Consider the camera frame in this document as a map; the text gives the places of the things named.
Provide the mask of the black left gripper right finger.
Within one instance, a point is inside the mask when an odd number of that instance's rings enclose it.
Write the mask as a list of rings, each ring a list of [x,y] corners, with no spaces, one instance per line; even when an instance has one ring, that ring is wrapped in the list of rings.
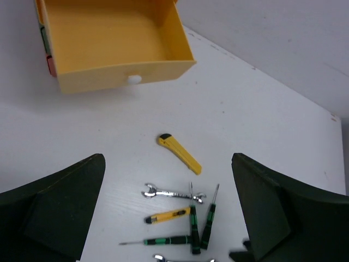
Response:
[[[348,197],[235,153],[232,171],[249,238],[233,261],[348,261]]]

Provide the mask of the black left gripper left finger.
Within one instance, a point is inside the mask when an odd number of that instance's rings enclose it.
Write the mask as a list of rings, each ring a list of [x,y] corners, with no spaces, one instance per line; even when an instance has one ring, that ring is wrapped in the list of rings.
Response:
[[[1,193],[1,261],[79,261],[105,169],[97,153]]]

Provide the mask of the green black screwdriver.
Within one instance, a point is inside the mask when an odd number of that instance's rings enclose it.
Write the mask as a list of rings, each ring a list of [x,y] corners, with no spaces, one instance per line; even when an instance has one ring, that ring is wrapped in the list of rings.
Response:
[[[215,209],[216,209],[216,196],[218,194],[219,186],[220,186],[219,184],[217,184],[216,186],[216,189],[213,195],[213,200],[208,209],[206,223],[205,223],[202,237],[201,237],[201,249],[204,249],[204,250],[207,250],[209,245],[209,240],[210,240],[210,235],[211,235],[212,225],[213,225],[213,220],[215,215]]]
[[[196,207],[195,207],[195,201],[194,201],[194,194],[192,190],[193,190],[193,186],[191,182],[190,183],[190,194],[191,194],[190,225],[191,225],[191,238],[192,238],[191,253],[193,255],[199,255],[201,253],[200,236],[198,233]]]
[[[120,246],[142,244],[145,246],[156,245],[188,245],[192,243],[192,237],[189,235],[171,236],[171,237],[157,237],[153,239],[144,239],[141,241],[121,242]]]

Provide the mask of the small yellow utility knife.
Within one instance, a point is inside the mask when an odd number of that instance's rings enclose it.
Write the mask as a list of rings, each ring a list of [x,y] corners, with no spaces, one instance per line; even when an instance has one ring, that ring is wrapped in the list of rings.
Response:
[[[157,223],[162,223],[166,221],[170,221],[173,219],[177,219],[183,216],[187,216],[190,214],[190,207],[185,207],[182,209],[177,209],[177,210],[171,210],[163,213],[156,213],[151,216],[148,216],[144,219],[144,222],[146,224],[157,224]]]

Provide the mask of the yellow top drawer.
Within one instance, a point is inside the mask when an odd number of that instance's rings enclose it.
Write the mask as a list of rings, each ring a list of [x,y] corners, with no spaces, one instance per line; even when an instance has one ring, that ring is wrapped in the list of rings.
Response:
[[[195,63],[175,1],[41,1],[64,94],[175,80]]]

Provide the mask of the green drawer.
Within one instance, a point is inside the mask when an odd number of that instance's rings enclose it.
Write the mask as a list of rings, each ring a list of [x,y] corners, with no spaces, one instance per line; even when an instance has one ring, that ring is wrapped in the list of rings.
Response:
[[[44,48],[45,48],[45,52],[47,55],[51,55],[51,50],[50,50],[50,45],[49,45],[49,41],[47,38],[47,34],[46,34],[46,30],[44,26],[40,27],[40,34],[43,40],[43,44],[44,44]]]

